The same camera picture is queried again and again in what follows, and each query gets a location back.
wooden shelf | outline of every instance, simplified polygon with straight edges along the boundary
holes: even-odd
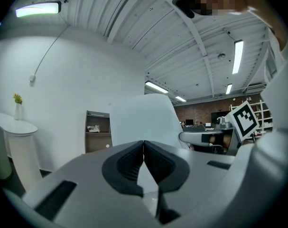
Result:
[[[110,136],[111,133],[92,133],[92,132],[86,132],[86,134],[89,135],[103,135],[103,136]]]

ceiling light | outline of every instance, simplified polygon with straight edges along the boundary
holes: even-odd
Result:
[[[43,13],[59,13],[61,10],[61,2],[44,2],[31,4],[22,8],[16,9],[16,17],[23,17],[32,14]]]
[[[186,102],[186,100],[184,100],[182,97],[176,96],[176,99],[182,101],[182,102]]]
[[[227,86],[227,90],[226,90],[226,94],[227,94],[227,95],[230,93],[231,87],[232,87],[232,84],[229,84],[229,85]]]
[[[243,54],[244,41],[238,40],[234,43],[234,63],[232,74],[236,74],[239,71],[242,54]]]
[[[166,89],[163,89],[163,88],[161,88],[161,87],[159,87],[159,86],[151,83],[150,81],[147,81],[147,82],[145,83],[145,85],[150,86],[150,87],[152,87],[152,88],[154,88],[154,89],[157,89],[157,90],[160,91],[160,92],[168,93],[168,91],[167,91]]]

round white table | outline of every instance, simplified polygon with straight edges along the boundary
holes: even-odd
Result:
[[[7,153],[9,150],[26,191],[42,179],[33,139],[36,131],[34,125],[0,113],[0,179],[5,180],[12,173]]]

corrugated metal ceiling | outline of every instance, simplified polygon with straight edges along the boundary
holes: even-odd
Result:
[[[17,0],[8,13],[0,31],[31,24],[69,24],[71,26],[109,36],[129,0],[59,0],[62,11],[55,15],[35,15],[16,18],[14,9],[44,1]],[[169,91],[172,102],[179,95],[188,101],[212,98],[207,65],[193,32],[166,0],[138,0],[128,8],[114,40],[135,50],[147,59],[146,79]],[[200,16],[192,19],[204,44],[210,63],[214,95],[219,97],[232,83],[232,95],[244,90],[248,78],[268,41],[266,26],[250,13],[242,15]],[[232,75],[234,40],[244,41],[239,73]],[[220,53],[224,59],[218,59]],[[264,83],[261,65],[251,84]],[[145,93],[153,93],[145,87]]]

